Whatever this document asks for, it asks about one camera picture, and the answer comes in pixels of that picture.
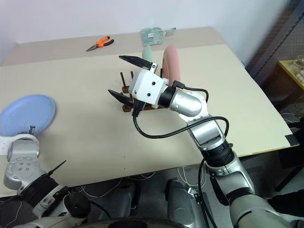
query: table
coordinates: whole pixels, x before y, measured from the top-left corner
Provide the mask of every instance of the table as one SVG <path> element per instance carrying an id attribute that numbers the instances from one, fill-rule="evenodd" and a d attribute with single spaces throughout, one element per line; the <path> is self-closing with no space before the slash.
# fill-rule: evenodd
<path id="1" fill-rule="evenodd" d="M 185 42 L 189 34 L 193 40 Z M 66 159 L 53 178 L 69 187 L 198 164 L 202 158 L 187 132 L 152 140 L 136 131 L 131 114 L 122 112 L 107 89 L 120 91 L 119 73 L 136 69 L 118 54 L 141 56 L 140 35 L 111 38 L 112 45 L 92 53 L 85 50 L 96 37 L 19 45 L 0 69 L 0 110 L 29 94 L 55 101 L 55 119 L 38 135 L 39 162 L 48 171 Z M 71 42 L 78 43 L 77 50 Z M 61 48 L 54 50 L 54 43 Z M 179 30 L 164 44 L 152 46 L 156 62 L 162 62 L 170 43 L 178 47 L 181 81 L 207 89 L 209 113 L 229 119 L 227 140 L 238 156 L 290 147 L 285 136 L 291 131 L 219 33 L 211 28 Z M 138 123 L 149 134 L 185 126 L 177 113 L 165 109 L 142 112 Z M 225 123 L 219 125 L 224 129 Z M 6 164 L 0 156 L 1 197 L 15 194 L 2 184 Z"/>
<path id="2" fill-rule="evenodd" d="M 273 104 L 277 110 L 282 110 L 289 104 L 304 102 L 299 100 L 304 95 L 304 85 L 295 77 L 295 73 L 290 69 L 293 60 L 278 61 L 275 69 L 262 84 L 261 88 L 268 97 L 287 94 L 279 101 L 273 100 Z"/>

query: orange pliers handle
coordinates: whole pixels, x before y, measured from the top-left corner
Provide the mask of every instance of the orange pliers handle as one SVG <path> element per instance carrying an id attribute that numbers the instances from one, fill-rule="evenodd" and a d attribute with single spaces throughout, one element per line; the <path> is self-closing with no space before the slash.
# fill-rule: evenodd
<path id="1" fill-rule="evenodd" d="M 102 48 L 103 46 L 108 46 L 110 44 L 112 44 L 114 42 L 113 39 L 111 39 L 110 41 L 106 42 L 107 40 L 109 40 L 110 37 L 103 37 L 102 39 L 100 39 L 99 41 L 96 42 L 96 44 Z"/>
<path id="2" fill-rule="evenodd" d="M 102 39 L 97 41 L 96 44 L 91 46 L 87 51 L 92 51 L 92 50 L 95 50 L 97 48 L 102 48 L 104 46 L 108 46 L 108 45 L 114 43 L 113 39 L 111 39 L 111 40 L 109 40 L 109 39 L 110 39 L 110 37 L 103 37 Z"/>

